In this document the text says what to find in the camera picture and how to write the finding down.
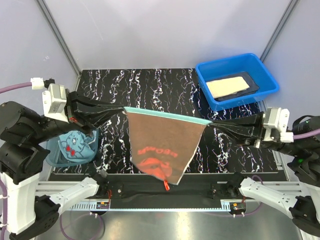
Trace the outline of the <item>yellow towel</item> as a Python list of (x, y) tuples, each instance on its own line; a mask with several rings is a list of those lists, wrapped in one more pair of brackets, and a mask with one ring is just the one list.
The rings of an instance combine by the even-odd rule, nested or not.
[(250, 87), (242, 76), (212, 80), (207, 82), (206, 86), (214, 98), (236, 94)]

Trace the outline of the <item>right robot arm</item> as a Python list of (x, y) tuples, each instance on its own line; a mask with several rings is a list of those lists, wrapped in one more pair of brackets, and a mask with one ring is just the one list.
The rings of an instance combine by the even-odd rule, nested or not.
[(290, 112), (269, 107), (265, 112), (208, 124), (245, 147), (263, 148), (291, 156), (287, 167), (294, 173), (306, 196), (282, 193), (253, 178), (236, 172), (226, 183), (212, 190), (222, 199), (255, 199), (289, 217), (293, 224), (309, 235), (320, 235), (320, 118), (303, 115), (288, 128)]

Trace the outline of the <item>brown towel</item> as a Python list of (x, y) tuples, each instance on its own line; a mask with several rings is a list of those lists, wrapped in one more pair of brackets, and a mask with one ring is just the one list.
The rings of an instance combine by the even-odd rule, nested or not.
[(164, 184), (178, 185), (194, 158), (210, 120), (180, 114), (125, 107), (132, 163)]

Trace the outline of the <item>dark grey-blue towel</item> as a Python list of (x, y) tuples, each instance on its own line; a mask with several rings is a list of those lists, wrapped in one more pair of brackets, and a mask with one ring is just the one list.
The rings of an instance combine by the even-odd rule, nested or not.
[(234, 98), (251, 95), (251, 94), (256, 93), (260, 88), (246, 71), (226, 75), (224, 77), (217, 78), (217, 80), (222, 80), (225, 78), (228, 79), (228, 78), (232, 78), (232, 77), (242, 77), (244, 79), (244, 81), (248, 84), (249, 87), (245, 90), (241, 90), (241, 91), (238, 91), (238, 92), (230, 94), (230, 95), (217, 97), (217, 98), (215, 98), (216, 101), (223, 102), (223, 101), (231, 100)]

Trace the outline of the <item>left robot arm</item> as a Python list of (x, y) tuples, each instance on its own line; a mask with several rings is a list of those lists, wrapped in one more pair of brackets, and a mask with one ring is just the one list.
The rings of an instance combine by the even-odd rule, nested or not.
[(48, 231), (71, 206), (86, 198), (110, 194), (107, 174), (100, 171), (58, 194), (36, 196), (43, 163), (49, 155), (41, 143), (74, 130), (90, 134), (124, 110), (122, 105), (89, 99), (76, 92), (68, 92), (62, 106), (66, 121), (39, 115), (14, 101), (0, 106), (0, 230), (8, 232), (12, 240), (33, 239)]

